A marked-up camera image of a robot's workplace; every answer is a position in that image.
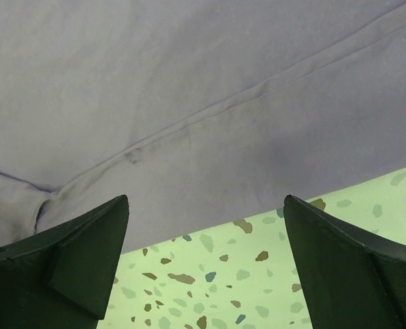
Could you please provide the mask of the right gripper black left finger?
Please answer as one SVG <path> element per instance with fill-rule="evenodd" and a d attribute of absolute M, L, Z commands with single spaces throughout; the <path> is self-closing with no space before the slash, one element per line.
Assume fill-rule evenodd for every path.
<path fill-rule="evenodd" d="M 0 329 L 96 328 L 105 318 L 129 220 L 121 195 L 0 245 Z"/>

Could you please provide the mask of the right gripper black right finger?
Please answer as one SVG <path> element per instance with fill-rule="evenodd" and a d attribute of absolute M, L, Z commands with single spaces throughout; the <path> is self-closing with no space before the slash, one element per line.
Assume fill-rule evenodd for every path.
<path fill-rule="evenodd" d="M 406 245 L 293 195 L 283 213 L 313 328 L 406 328 Z"/>

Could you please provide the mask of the purple t shirt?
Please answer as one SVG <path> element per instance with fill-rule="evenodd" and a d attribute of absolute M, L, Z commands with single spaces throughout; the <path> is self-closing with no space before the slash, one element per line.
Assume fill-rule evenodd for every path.
<path fill-rule="evenodd" d="M 406 167 L 406 1 L 0 1 L 0 244 L 118 195 L 138 249 Z"/>

